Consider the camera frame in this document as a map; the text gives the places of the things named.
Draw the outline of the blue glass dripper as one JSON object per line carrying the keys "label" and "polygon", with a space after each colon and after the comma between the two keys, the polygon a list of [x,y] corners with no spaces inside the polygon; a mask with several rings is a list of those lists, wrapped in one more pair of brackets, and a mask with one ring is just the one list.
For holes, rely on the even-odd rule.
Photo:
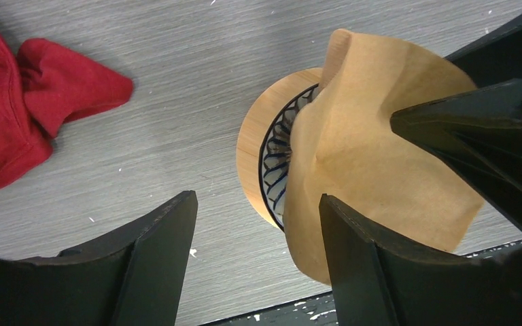
{"label": "blue glass dripper", "polygon": [[285,191],[291,160],[290,137],[299,112],[318,94],[314,84],[293,97],[275,116],[264,135],[258,159],[260,193],[270,221],[283,226]]}

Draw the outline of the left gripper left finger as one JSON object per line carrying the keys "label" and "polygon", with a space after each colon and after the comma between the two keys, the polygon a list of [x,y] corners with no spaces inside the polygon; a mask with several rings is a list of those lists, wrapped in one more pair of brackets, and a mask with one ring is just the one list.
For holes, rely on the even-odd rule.
{"label": "left gripper left finger", "polygon": [[184,191],[55,257],[0,259],[0,325],[173,325],[197,210]]}

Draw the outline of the brown paper coffee filter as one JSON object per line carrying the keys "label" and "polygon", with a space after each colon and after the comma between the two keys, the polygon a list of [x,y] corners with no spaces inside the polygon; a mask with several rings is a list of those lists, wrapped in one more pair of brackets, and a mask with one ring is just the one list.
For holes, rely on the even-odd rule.
{"label": "brown paper coffee filter", "polygon": [[394,134],[393,113],[476,89],[453,63],[408,41],[338,29],[317,97],[294,120],[283,223],[305,275],[330,283],[319,201],[451,252],[484,201],[445,163]]}

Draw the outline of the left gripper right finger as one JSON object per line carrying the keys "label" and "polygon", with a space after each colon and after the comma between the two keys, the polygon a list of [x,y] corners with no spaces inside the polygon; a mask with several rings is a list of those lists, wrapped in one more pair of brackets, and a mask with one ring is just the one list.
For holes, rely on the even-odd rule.
{"label": "left gripper right finger", "polygon": [[522,240],[455,255],[334,196],[319,213],[341,325],[522,325]]}

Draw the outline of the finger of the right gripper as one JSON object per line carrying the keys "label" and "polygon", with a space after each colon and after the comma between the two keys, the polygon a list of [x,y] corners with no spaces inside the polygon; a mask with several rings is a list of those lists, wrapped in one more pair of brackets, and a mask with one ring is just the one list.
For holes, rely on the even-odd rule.
{"label": "finger of the right gripper", "polygon": [[478,88],[522,79],[522,14],[448,55]]}
{"label": "finger of the right gripper", "polygon": [[522,231],[522,79],[403,109],[390,125]]}

